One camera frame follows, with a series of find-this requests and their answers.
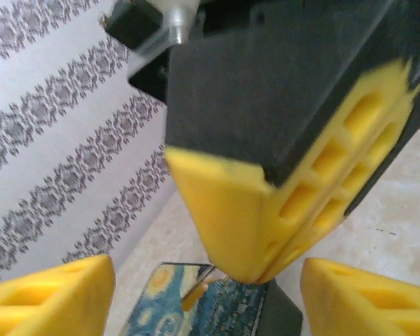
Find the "tiled floor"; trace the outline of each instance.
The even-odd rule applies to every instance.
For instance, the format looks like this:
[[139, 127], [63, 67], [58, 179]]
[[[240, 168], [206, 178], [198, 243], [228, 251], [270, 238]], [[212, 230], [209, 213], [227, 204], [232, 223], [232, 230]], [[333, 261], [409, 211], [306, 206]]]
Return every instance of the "tiled floor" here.
[[[280, 286], [303, 311], [299, 277], [302, 262], [309, 256], [329, 258], [420, 285], [420, 132], [352, 216], [277, 277]], [[106, 336], [118, 334], [150, 273], [162, 261], [207, 261], [177, 193], [118, 270]], [[311, 335], [306, 323], [302, 335]]]

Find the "floor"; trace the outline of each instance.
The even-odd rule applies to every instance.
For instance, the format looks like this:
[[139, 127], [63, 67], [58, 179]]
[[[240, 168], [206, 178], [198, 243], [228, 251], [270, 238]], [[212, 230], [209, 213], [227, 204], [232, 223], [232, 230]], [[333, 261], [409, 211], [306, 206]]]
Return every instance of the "floor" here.
[[[309, 256], [420, 285], [420, 132], [334, 232], [285, 269], [279, 285], [305, 311], [300, 296], [302, 262]], [[118, 270], [106, 336], [116, 336], [150, 273], [162, 261], [206, 262], [207, 255], [176, 193]], [[304, 322], [302, 336], [311, 335]]]

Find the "beige floor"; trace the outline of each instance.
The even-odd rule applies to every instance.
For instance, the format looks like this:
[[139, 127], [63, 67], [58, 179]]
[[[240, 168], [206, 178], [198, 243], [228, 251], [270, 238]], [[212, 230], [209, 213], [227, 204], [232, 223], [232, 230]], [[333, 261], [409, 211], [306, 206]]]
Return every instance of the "beige floor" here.
[[[298, 283], [302, 262], [309, 256], [420, 285], [420, 132], [352, 216], [277, 277], [303, 311]], [[207, 261], [177, 193], [118, 270], [106, 336], [118, 334], [150, 273], [162, 261]], [[311, 335], [306, 322], [302, 335]]]

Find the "patterned wallpaper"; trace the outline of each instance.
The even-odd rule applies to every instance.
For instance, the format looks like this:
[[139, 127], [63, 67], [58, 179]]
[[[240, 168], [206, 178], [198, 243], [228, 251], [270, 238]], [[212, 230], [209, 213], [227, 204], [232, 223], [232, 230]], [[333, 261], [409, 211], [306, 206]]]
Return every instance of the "patterned wallpaper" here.
[[174, 191], [166, 109], [98, 25], [113, 0], [0, 0], [0, 281], [110, 253]]

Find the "damask pattern stripe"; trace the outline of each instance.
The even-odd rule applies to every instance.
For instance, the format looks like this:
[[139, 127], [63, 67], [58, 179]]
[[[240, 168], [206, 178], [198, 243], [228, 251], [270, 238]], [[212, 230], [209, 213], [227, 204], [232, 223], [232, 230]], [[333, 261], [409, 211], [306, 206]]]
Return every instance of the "damask pattern stripe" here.
[[100, 0], [29, 0], [16, 1], [0, 8], [0, 58], [19, 53], [28, 43], [49, 35], [89, 10]]
[[[42, 184], [30, 191], [28, 198], [22, 199], [17, 209], [3, 217], [0, 225], [0, 271], [11, 269], [17, 262], [17, 255], [29, 250], [28, 243], [37, 242], [43, 235], [43, 229], [53, 225], [53, 218], [61, 216], [68, 203], [75, 202], [75, 197], [105, 169], [107, 162], [119, 154], [123, 145], [128, 144], [153, 119], [162, 106], [161, 102], [145, 94], [131, 97], [106, 121], [105, 126], [96, 129], [94, 136], [78, 146], [73, 155], [53, 169], [51, 176], [45, 177]], [[158, 160], [161, 159], [153, 156], [150, 167], [156, 167], [160, 172], [166, 168]], [[149, 169], [152, 168], [140, 172], [144, 183], [149, 180], [144, 172], [151, 172]], [[149, 195], [145, 194], [143, 201], [148, 198]]]
[[125, 46], [108, 37], [60, 69], [57, 76], [46, 78], [35, 92], [22, 96], [19, 104], [10, 104], [10, 112], [0, 111], [0, 168], [8, 164], [9, 155], [18, 155], [19, 148], [28, 147], [44, 128], [65, 116], [66, 109], [112, 77], [128, 56]]
[[120, 196], [113, 199], [112, 204], [95, 220], [94, 227], [89, 227], [83, 240], [77, 241], [74, 249], [62, 259], [63, 263], [101, 253], [107, 254], [114, 248], [121, 234], [130, 228], [137, 213], [143, 211], [169, 175], [163, 150], [163, 146], [160, 146], [145, 162], [145, 167], [135, 172], [134, 178], [120, 191]]

